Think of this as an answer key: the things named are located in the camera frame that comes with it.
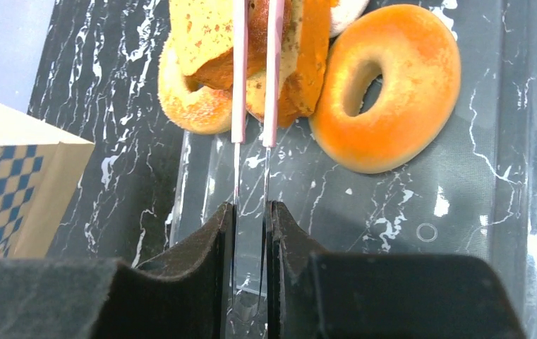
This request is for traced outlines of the sugared orange fake donut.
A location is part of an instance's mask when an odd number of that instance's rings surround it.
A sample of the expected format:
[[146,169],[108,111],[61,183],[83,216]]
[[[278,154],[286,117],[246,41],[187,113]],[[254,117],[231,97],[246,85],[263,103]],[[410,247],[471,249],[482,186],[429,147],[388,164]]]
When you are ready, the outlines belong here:
[[187,79],[172,36],[168,36],[159,57],[157,87],[162,111],[178,127],[203,135],[224,133],[231,128],[231,91],[200,86]]

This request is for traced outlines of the brown crusted fake bread slice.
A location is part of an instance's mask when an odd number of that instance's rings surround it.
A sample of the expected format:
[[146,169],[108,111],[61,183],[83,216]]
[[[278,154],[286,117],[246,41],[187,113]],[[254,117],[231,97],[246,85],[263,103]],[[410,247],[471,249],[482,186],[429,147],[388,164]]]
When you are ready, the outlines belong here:
[[[315,111],[322,91],[330,39],[330,1],[286,1],[289,25],[283,27],[279,69],[278,126],[286,128]],[[267,1],[248,7],[246,107],[256,119],[265,115]]]

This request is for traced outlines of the brown checkered paper bag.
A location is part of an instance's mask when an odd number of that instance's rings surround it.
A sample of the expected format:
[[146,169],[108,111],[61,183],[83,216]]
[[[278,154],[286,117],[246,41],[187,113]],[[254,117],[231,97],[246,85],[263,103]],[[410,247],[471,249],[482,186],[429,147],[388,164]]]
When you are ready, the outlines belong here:
[[94,147],[0,103],[0,258],[46,255]]

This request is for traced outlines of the pink metal tongs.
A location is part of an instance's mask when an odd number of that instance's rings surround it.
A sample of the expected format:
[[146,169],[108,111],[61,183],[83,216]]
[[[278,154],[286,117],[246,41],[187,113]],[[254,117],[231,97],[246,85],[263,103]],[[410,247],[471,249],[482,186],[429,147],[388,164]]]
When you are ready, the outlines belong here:
[[[268,209],[271,149],[276,145],[278,118],[279,66],[281,60],[284,1],[269,2],[266,46],[265,114],[263,118],[263,145],[265,147],[264,210]],[[231,142],[234,144],[234,221],[233,237],[239,226],[239,187],[241,144],[245,141],[246,79],[248,61],[248,2],[233,2],[234,42],[233,90],[231,115]]]

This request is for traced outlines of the pink sugared bread slice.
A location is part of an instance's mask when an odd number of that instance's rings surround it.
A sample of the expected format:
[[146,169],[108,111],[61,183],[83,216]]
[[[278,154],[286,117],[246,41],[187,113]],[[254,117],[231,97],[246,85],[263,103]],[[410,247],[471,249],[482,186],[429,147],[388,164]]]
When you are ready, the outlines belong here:
[[341,34],[363,15],[370,0],[336,0],[330,2],[330,37]]

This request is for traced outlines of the small yellow fake bread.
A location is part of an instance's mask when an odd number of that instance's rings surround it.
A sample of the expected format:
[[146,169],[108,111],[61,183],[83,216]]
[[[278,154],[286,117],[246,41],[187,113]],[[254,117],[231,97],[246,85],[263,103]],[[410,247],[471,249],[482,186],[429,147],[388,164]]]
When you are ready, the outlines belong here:
[[[267,1],[248,2],[247,75],[265,68]],[[232,1],[169,2],[171,37],[183,74],[214,89],[233,83],[233,47],[241,39],[234,32]]]

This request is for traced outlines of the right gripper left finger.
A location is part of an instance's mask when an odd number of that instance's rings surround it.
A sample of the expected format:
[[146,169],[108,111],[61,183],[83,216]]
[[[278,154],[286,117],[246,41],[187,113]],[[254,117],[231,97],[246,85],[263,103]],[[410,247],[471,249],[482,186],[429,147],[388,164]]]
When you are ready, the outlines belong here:
[[132,267],[116,258],[0,259],[0,338],[223,338],[234,207]]

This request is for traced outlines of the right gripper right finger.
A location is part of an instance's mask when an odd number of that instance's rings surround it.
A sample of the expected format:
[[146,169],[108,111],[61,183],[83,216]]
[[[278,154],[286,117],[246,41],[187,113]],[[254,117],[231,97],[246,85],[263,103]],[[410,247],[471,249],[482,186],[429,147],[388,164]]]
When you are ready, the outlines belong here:
[[524,338],[495,271],[456,254],[329,251],[265,207],[269,338]]

